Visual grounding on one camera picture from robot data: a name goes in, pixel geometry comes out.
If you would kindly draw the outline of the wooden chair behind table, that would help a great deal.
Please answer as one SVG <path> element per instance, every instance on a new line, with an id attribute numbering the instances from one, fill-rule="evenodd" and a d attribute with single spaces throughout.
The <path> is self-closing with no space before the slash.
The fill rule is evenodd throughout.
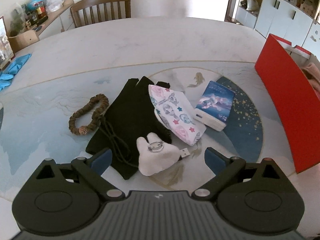
<path id="1" fill-rule="evenodd" d="M 81 0 L 71 6 L 76 28 L 131 18 L 131 0 Z"/>

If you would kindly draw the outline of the blue tissue pack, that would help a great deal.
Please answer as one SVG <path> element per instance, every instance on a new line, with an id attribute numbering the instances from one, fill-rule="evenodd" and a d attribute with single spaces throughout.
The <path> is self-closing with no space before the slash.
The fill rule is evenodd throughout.
<path id="1" fill-rule="evenodd" d="M 232 90 L 210 81 L 194 109 L 194 119 L 221 132 L 227 125 L 234 97 Z"/>

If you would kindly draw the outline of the cartoon printed face mask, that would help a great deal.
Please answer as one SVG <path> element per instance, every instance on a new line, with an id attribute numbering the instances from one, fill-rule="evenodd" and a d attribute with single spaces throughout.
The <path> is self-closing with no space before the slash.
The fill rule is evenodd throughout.
<path id="1" fill-rule="evenodd" d="M 195 119 L 194 109 L 185 94 L 157 85 L 149 85 L 148 90 L 157 118 L 183 142 L 195 145 L 206 126 Z"/>

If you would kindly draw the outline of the blue rubber gloves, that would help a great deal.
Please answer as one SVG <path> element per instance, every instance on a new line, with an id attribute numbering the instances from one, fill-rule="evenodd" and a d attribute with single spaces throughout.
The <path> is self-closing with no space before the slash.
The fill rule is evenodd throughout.
<path id="1" fill-rule="evenodd" d="M 1 70 L 0 75 L 0 90 L 9 87 L 15 75 L 20 71 L 20 69 L 25 65 L 25 63 L 31 58 L 32 54 L 26 54 L 15 58 L 5 70 Z"/>

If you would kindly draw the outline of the red and white cardboard box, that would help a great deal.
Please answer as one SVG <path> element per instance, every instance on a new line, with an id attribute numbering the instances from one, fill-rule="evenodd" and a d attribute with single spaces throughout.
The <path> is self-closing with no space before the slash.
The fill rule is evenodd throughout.
<path id="1" fill-rule="evenodd" d="M 302 69 L 319 60 L 310 51 L 270 34 L 255 63 L 281 119 L 295 171 L 319 164 L 319 92 Z"/>

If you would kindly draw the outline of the wooden sideboard with clutter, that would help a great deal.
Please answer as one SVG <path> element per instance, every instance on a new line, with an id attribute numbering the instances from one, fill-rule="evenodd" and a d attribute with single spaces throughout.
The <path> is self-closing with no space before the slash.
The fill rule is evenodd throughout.
<path id="1" fill-rule="evenodd" d="M 1 68 L 5 68 L 15 53 L 44 38 L 62 33 L 74 26 L 70 7 L 73 0 L 31 0 L 29 5 L 17 7 L 11 12 L 14 19 L 10 30 L 1 17 Z"/>

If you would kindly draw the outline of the black drawstring pouch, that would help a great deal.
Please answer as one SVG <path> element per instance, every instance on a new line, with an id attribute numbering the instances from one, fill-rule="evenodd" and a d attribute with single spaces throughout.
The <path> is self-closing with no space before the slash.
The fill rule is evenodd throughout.
<path id="1" fill-rule="evenodd" d="M 104 148 L 112 151 L 111 166 L 123 177 L 130 179 L 138 171 L 139 152 L 136 140 L 157 134 L 171 143 L 170 132 L 154 113 L 149 96 L 147 77 L 128 79 L 125 86 L 100 119 L 100 126 L 86 146 L 86 152 L 95 155 Z"/>

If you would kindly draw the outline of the white wall cabinet unit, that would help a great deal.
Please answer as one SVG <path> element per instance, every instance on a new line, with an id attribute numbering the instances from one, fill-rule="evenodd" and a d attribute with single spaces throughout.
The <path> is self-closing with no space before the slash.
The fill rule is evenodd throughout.
<path id="1" fill-rule="evenodd" d="M 319 0 L 238 0 L 236 23 L 289 40 L 319 56 Z"/>

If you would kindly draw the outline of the white plush usb charger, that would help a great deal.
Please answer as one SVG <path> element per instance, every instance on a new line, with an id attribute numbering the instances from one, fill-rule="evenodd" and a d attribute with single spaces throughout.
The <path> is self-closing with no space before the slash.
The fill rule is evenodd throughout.
<path id="1" fill-rule="evenodd" d="M 187 148 L 164 142 L 156 133 L 149 133 L 147 139 L 139 137 L 136 140 L 139 152 L 138 169 L 144 176 L 152 176 L 172 167 L 179 160 L 190 155 Z"/>

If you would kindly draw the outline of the pink fleece garment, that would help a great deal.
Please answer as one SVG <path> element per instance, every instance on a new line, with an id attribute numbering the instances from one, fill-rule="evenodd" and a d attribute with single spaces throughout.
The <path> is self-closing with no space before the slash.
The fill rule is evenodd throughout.
<path id="1" fill-rule="evenodd" d="M 320 71 L 314 63 L 309 63 L 307 66 L 302 67 L 302 72 L 308 79 L 311 87 L 319 94 Z"/>

